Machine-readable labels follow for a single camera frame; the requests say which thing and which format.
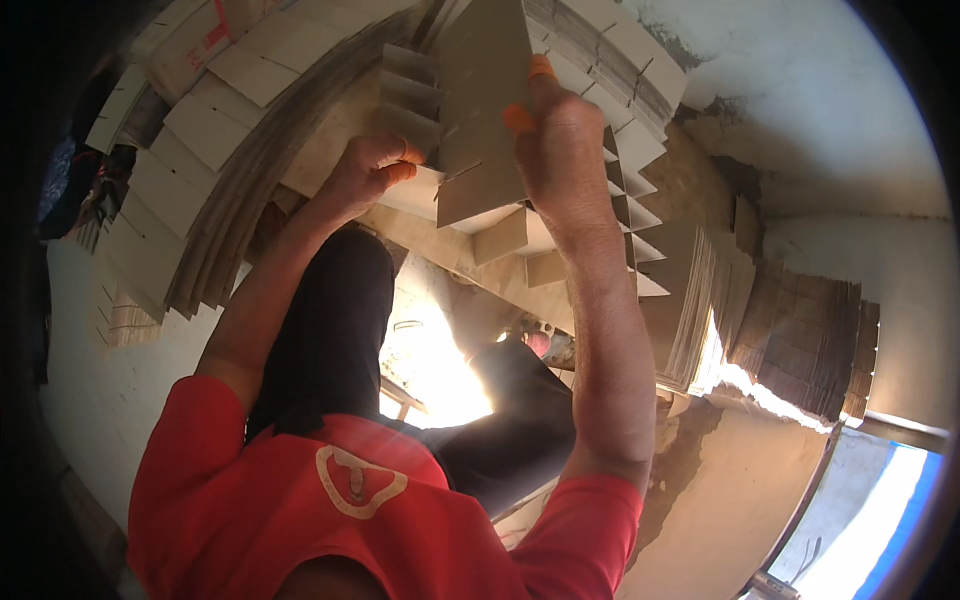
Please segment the sunlight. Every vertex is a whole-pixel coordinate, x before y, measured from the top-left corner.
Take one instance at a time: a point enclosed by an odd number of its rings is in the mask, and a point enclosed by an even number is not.
[[[863,508],[794,588],[809,600],[850,600],[897,530],[924,469],[926,451],[897,446]]]
[[[720,332],[717,331],[716,318],[711,307],[707,316],[707,339],[704,341],[704,350],[700,355],[700,365],[697,366],[697,373],[687,392],[696,396],[712,392],[713,388],[720,383],[720,371],[724,364],[723,340],[720,339]]]
[[[413,415],[419,427],[450,427],[492,412],[490,401],[463,353],[453,342],[446,314],[436,302],[416,298],[402,321],[388,327],[380,350],[381,370],[426,405]]]
[[[833,431],[833,427],[823,425],[793,404],[786,400],[781,400],[773,392],[759,383],[751,381],[750,374],[733,363],[724,361],[723,366],[720,368],[720,380],[733,385],[740,390],[744,396],[752,396],[761,408],[778,417],[794,420],[804,427],[816,430],[817,433],[829,433]]]

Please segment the black pants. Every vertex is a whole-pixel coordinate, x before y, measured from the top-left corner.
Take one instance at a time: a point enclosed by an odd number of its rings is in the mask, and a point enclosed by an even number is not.
[[[438,429],[380,415],[379,353],[393,302],[394,265],[383,245],[358,229],[330,236],[274,342],[247,440],[271,424],[274,435],[307,435],[335,413],[373,420],[420,440],[450,488],[490,516],[560,474],[574,440],[570,390],[518,341],[470,361],[493,414]]]

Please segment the white wall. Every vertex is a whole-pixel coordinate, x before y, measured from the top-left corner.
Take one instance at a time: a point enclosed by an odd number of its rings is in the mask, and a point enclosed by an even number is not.
[[[688,67],[684,122],[757,169],[767,216],[949,215],[924,123],[843,0],[623,0]]]
[[[826,443],[796,423],[725,410],[703,439],[693,481],[616,598],[732,598],[777,543]]]
[[[956,418],[960,283],[953,224],[889,217],[767,223],[764,253],[788,269],[859,282],[880,304],[867,408],[950,429]]]
[[[47,251],[53,316],[49,385],[40,407],[70,466],[127,531],[133,478],[177,379],[193,372],[219,314],[203,306],[188,322],[167,314],[159,340],[101,357],[86,332],[93,257],[71,241]]]

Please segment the cloth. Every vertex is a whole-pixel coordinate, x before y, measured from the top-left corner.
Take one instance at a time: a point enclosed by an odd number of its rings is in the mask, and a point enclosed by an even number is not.
[[[375,237],[342,229],[307,267],[264,370],[247,424],[250,441],[273,432],[309,436],[324,415],[378,422],[423,443],[449,487],[495,516],[564,468],[576,429],[570,390],[518,340],[493,345],[470,366],[493,414],[420,430],[380,415],[380,347],[394,301],[394,262]]]
[[[50,155],[50,162],[43,174],[43,186],[40,187],[40,203],[36,207],[36,221],[39,223],[47,218],[54,204],[66,190],[69,182],[70,167],[73,164],[73,152],[76,144],[68,134]]]
[[[628,482],[564,481],[507,552],[416,440],[354,416],[324,420],[315,439],[268,429],[244,448],[226,384],[174,386],[130,504],[128,563],[150,597],[270,598],[298,564],[335,555],[395,600],[612,598],[641,506]]]

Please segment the person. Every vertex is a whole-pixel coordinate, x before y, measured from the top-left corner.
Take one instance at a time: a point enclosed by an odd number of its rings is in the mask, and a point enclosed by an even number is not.
[[[372,236],[338,229],[422,156],[396,137],[354,138],[167,398],[129,513],[129,564],[151,597],[613,596],[653,456],[652,353],[607,191],[603,115],[560,88],[546,57],[529,85],[534,114],[514,106],[504,120],[567,271],[572,405],[508,340],[473,359],[488,365],[492,415],[418,437],[376,414],[392,263]],[[508,552],[490,515],[521,490],[499,491],[552,477],[558,457],[560,483]]]

